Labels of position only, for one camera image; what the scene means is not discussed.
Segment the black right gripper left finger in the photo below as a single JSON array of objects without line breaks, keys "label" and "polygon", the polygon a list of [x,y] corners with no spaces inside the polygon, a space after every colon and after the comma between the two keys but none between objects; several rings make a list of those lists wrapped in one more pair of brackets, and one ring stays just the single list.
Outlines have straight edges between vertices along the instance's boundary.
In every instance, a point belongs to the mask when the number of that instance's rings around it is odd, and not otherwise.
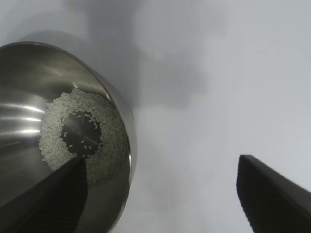
[{"label": "black right gripper left finger", "polygon": [[86,163],[74,158],[0,207],[2,233],[73,233],[88,196]]}]

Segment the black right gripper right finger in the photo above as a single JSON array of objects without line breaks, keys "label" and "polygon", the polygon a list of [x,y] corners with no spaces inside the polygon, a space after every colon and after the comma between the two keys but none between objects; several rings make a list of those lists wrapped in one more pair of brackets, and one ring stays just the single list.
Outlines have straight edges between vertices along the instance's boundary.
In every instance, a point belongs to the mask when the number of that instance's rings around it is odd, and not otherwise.
[{"label": "black right gripper right finger", "polygon": [[253,232],[311,231],[311,193],[256,157],[239,157],[236,189]]}]

